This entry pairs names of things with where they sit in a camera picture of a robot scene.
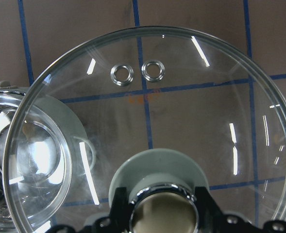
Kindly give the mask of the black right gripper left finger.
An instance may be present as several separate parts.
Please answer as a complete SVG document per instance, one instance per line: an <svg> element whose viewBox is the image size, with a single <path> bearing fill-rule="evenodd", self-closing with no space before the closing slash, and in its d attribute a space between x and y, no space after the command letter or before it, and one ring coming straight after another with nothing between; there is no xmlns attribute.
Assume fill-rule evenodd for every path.
<svg viewBox="0 0 286 233"><path fill-rule="evenodd" d="M133 233L133 217L135 204L129 201L126 187L115 189L111 210L109 213L110 233Z"/></svg>

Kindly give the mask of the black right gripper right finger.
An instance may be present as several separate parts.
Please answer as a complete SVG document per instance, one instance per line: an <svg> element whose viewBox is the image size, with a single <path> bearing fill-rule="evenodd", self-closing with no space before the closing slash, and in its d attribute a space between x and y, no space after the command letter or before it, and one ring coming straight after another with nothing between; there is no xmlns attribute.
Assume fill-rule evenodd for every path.
<svg viewBox="0 0 286 233"><path fill-rule="evenodd" d="M202 233L219 233L223 212L204 186L195 188L196 207L199 214L199 230Z"/></svg>

